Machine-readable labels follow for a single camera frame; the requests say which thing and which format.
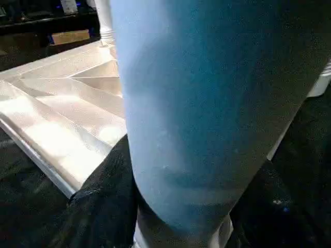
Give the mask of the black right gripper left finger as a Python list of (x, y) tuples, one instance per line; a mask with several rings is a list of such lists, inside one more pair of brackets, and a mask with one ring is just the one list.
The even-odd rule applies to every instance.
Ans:
[(132, 247), (137, 188), (124, 135), (58, 216), (47, 247)]

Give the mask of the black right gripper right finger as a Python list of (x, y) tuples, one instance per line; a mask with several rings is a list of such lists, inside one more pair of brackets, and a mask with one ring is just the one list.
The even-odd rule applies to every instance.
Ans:
[(265, 161), (230, 212), (228, 247), (330, 247), (330, 237), (295, 202)]

